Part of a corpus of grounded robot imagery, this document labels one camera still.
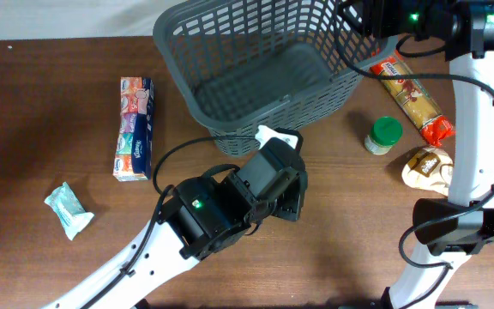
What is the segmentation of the beige snack pouch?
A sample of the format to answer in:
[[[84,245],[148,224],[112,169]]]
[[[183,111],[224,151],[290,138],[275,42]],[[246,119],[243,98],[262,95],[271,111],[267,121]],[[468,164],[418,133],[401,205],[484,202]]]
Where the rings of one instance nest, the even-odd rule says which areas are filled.
[[[414,189],[449,194],[454,162],[439,148],[425,147],[419,150],[404,166],[401,177]]]

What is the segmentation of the green lid glass jar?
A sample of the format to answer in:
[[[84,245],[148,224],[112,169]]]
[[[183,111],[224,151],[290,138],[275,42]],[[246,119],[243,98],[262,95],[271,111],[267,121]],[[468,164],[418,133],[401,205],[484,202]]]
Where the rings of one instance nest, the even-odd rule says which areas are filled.
[[[365,148],[374,155],[385,155],[399,142],[403,134],[401,123],[392,117],[381,117],[364,139]]]

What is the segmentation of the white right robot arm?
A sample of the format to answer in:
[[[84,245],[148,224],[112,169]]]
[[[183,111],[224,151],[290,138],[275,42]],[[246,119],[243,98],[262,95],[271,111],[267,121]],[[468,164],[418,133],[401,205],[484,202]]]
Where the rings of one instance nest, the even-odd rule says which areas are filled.
[[[378,39],[409,33],[438,38],[455,93],[455,166],[444,199],[420,199],[408,233],[406,268],[381,298],[384,308],[432,308],[452,275],[494,242],[494,1],[363,1],[333,17]]]

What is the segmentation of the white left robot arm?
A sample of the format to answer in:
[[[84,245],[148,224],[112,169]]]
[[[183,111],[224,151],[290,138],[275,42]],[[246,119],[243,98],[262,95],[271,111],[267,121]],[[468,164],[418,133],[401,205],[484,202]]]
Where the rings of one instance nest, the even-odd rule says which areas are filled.
[[[297,221],[308,186],[302,143],[271,137],[242,167],[220,164],[168,185],[136,237],[49,306],[136,308],[160,285],[255,233],[267,217]]]

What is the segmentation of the grey plastic lattice basket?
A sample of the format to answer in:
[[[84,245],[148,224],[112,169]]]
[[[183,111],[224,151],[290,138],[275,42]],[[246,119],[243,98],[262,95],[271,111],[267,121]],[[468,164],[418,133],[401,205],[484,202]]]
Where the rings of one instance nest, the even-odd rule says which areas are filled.
[[[153,38],[191,116],[226,155],[257,148],[261,125],[296,130],[340,109],[396,38],[355,32],[361,8],[333,0],[187,1]]]

